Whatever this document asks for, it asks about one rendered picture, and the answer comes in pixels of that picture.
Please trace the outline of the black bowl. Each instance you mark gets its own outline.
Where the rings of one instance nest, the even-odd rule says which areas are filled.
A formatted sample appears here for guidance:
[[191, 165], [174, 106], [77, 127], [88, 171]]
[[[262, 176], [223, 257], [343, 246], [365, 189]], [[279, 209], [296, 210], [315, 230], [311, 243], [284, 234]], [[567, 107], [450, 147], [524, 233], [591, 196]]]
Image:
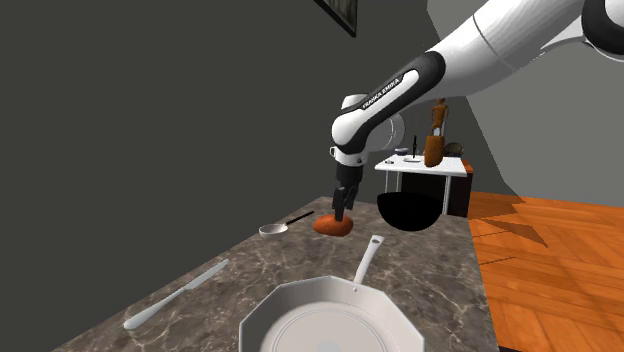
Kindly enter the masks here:
[[440, 200], [410, 192], [388, 192], [377, 196], [381, 217], [390, 226], [416, 232], [432, 226], [442, 213]]

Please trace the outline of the white side table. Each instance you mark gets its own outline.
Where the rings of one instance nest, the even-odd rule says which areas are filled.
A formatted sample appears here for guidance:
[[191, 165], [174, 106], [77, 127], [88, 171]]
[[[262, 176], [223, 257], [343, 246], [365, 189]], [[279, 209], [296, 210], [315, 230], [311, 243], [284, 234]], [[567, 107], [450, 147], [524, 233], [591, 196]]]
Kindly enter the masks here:
[[[460, 156], [446, 156], [445, 155], [445, 140], [444, 131], [446, 120], [449, 115], [449, 107], [445, 98], [438, 98], [435, 105], [430, 110], [430, 117], [433, 122], [431, 127], [431, 134], [426, 137], [425, 151], [423, 155], [416, 154], [416, 143], [413, 143], [412, 149], [407, 149], [405, 152], [395, 150], [392, 156], [387, 157], [384, 161], [379, 162], [374, 169], [376, 171], [382, 171], [385, 173], [385, 185], [384, 190], [389, 190], [390, 174], [396, 174], [396, 190], [401, 190], [401, 176], [403, 173], [431, 173], [442, 174], [447, 176], [446, 187], [450, 185], [451, 176], [465, 177], [464, 171], [454, 173], [449, 169], [438, 169], [439, 165], [444, 157], [459, 157]], [[442, 202], [442, 213], [446, 215], [448, 199]]]

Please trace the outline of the dark framed wall picture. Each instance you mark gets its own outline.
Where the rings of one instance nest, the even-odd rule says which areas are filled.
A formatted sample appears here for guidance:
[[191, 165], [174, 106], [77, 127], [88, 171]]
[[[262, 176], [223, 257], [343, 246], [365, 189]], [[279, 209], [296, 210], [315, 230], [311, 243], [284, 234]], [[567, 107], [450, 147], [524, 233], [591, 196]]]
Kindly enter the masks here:
[[357, 36], [358, 0], [314, 0], [352, 38]]

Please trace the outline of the orange-brown potato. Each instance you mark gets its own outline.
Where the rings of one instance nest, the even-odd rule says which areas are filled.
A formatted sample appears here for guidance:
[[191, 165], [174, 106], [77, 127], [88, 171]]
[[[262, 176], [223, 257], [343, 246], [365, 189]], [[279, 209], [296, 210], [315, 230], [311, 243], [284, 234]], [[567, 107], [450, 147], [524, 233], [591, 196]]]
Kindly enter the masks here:
[[313, 224], [313, 229], [323, 235], [344, 237], [348, 235], [354, 227], [353, 220], [344, 215], [341, 221], [337, 221], [333, 214], [320, 216]]

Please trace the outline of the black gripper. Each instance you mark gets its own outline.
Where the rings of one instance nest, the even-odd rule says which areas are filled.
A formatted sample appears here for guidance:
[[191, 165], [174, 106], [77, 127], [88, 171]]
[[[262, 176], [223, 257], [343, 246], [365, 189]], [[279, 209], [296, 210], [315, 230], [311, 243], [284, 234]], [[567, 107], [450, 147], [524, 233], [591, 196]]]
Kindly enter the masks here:
[[347, 166], [340, 162], [336, 163], [336, 180], [338, 186], [333, 193], [332, 208], [334, 218], [337, 222], [343, 221], [343, 214], [346, 208], [352, 210], [354, 201], [358, 193], [358, 185], [363, 179], [364, 166]]

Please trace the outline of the white frying pan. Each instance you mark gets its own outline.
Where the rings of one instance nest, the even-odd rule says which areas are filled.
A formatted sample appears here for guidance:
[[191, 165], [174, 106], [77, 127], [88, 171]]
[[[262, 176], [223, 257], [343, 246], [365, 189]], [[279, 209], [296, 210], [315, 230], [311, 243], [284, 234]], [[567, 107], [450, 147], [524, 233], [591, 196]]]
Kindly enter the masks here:
[[373, 235], [352, 280], [277, 286], [239, 324], [238, 352], [426, 352], [422, 334], [363, 279], [384, 238]]

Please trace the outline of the black cabinet with orange top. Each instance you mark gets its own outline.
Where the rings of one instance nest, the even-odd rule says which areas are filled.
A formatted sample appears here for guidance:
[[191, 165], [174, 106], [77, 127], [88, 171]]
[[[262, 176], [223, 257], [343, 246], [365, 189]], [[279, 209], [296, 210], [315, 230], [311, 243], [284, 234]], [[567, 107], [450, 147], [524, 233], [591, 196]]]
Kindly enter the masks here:
[[442, 162], [437, 165], [437, 168], [449, 169], [454, 173], [464, 171], [466, 176], [451, 176], [450, 185], [446, 187], [446, 175], [403, 173], [401, 176], [401, 190], [403, 192], [423, 194], [440, 202], [443, 202], [447, 197], [446, 215], [467, 218], [474, 175], [471, 164], [459, 157], [444, 157]]

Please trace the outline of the silver table knife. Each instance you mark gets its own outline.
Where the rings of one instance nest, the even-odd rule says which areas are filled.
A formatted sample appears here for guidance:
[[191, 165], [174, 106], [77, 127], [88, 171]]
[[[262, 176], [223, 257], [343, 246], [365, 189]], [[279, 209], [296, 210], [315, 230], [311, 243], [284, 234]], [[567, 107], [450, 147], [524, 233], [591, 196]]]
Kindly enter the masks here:
[[177, 298], [178, 296], [180, 296], [181, 294], [183, 294], [186, 291], [193, 290], [193, 289], [199, 287], [205, 281], [207, 281], [208, 279], [213, 277], [215, 274], [217, 274], [219, 271], [221, 271], [224, 267], [226, 267], [228, 263], [229, 263], [228, 259], [225, 259], [225, 260], [217, 263], [216, 265], [214, 265], [210, 269], [206, 270], [205, 272], [203, 272], [201, 275], [197, 276], [193, 280], [189, 281], [186, 285], [184, 285], [181, 288], [177, 289], [176, 291], [174, 291], [173, 293], [171, 293], [167, 297], [165, 297], [162, 300], [158, 301], [157, 303], [154, 303], [151, 306], [143, 309], [142, 311], [136, 313], [135, 315], [133, 315], [132, 317], [128, 318], [123, 323], [123, 328], [125, 330], [137, 329], [138, 327], [143, 325], [146, 321], [148, 321], [153, 315], [155, 315], [159, 310], [161, 310], [168, 303], [170, 303], [172, 300], [174, 300], [175, 298]]

